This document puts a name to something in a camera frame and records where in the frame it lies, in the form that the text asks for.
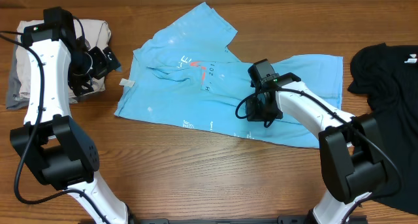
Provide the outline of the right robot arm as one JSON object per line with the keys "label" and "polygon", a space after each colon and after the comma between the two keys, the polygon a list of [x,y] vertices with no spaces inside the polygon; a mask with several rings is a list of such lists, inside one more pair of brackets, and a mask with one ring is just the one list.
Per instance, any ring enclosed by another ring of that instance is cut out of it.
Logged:
{"label": "right robot arm", "polygon": [[288,114],[319,141],[323,198],[305,216],[280,216],[278,223],[366,223],[351,214],[389,180],[376,121],[333,107],[310,91],[295,74],[280,75],[267,59],[249,69],[254,93],[242,100],[244,119],[268,128]]}

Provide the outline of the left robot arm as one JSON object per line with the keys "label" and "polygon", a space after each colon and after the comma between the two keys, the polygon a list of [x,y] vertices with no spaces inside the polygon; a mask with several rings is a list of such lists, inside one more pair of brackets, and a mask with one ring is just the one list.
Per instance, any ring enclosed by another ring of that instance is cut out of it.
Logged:
{"label": "left robot arm", "polygon": [[31,87],[22,127],[10,132],[10,143],[42,185],[57,196],[70,195],[96,223],[136,223],[99,172],[99,154],[92,139],[73,120],[69,93],[92,91],[92,81],[120,67],[110,48],[90,48],[77,37],[79,22],[59,7],[43,12],[44,21],[26,27],[18,45],[31,62]]}

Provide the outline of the light blue printed t-shirt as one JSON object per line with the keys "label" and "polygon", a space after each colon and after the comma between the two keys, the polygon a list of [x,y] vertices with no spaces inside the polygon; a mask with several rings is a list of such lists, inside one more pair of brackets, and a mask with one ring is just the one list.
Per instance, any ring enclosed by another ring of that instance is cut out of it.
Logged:
{"label": "light blue printed t-shirt", "polygon": [[175,125],[317,148],[316,137],[289,115],[270,127],[244,119],[243,98],[253,93],[249,63],[228,45],[236,29],[201,3],[133,53],[129,85],[116,115],[131,120]]}

